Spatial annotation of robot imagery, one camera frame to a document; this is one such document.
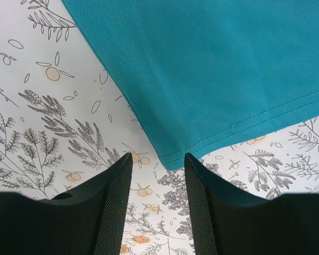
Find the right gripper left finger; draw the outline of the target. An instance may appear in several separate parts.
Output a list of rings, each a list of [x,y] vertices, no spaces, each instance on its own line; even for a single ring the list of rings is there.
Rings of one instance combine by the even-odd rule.
[[[119,254],[131,178],[128,153],[50,200],[0,192],[0,254]]]

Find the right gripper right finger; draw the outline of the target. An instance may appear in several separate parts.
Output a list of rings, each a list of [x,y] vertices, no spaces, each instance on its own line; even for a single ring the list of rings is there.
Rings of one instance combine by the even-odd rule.
[[[273,200],[248,193],[184,158],[197,254],[319,254],[319,193]]]

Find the teal t shirt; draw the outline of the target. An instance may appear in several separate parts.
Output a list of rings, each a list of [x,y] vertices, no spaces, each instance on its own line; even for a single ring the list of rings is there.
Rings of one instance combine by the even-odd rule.
[[[319,1],[64,1],[162,165],[319,116]]]

